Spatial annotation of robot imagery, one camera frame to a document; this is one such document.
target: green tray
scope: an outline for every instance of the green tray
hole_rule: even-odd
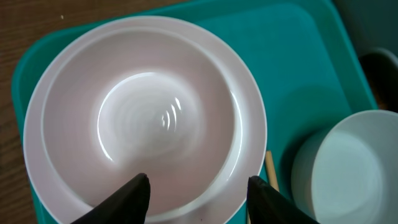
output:
[[[303,140],[352,113],[377,109],[329,0],[204,0],[130,16],[138,15],[176,17],[204,27],[245,61],[266,107],[267,148],[272,150],[280,192],[289,199],[290,169]],[[12,78],[21,138],[30,96],[49,63],[77,37],[111,20],[51,33],[22,56]],[[261,177],[266,179],[264,168]],[[32,195],[39,223],[55,223],[33,189]],[[243,206],[229,223],[243,224],[245,217]]]

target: brown wooden surface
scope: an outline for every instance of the brown wooden surface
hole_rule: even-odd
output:
[[[15,66],[49,32],[182,0],[0,0],[0,223],[36,223],[11,102]]]

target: teal plastic tray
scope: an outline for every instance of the teal plastic tray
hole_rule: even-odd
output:
[[[267,148],[272,150],[280,192],[289,199],[292,161],[303,140],[352,113],[377,109],[343,23],[328,0],[205,0],[130,16],[138,15],[192,22],[223,39],[244,60],[264,100]],[[30,96],[49,63],[77,37],[111,20],[51,33],[23,55],[12,78],[21,138]],[[266,179],[264,168],[261,177]],[[39,223],[55,223],[33,189],[32,195]],[[229,223],[245,223],[245,207]]]

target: chopstick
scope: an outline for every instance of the chopstick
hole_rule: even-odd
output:
[[[278,185],[278,180],[276,178],[276,172],[275,172],[275,167],[274,167],[274,160],[272,159],[272,153],[270,150],[266,151],[266,170],[267,170],[267,175],[268,175],[268,181],[271,187],[273,187],[275,190],[279,192],[279,185]],[[251,224],[250,222],[250,217],[249,217],[249,212],[246,209],[246,223]]]

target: empty bowl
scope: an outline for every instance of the empty bowl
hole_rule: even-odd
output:
[[[62,223],[140,172],[147,222],[223,223],[265,148],[261,94],[243,61],[208,31],[156,16],[72,42],[36,86],[24,127],[32,185]]]
[[[308,139],[296,155],[292,193],[320,223],[396,223],[398,114],[349,116]]]

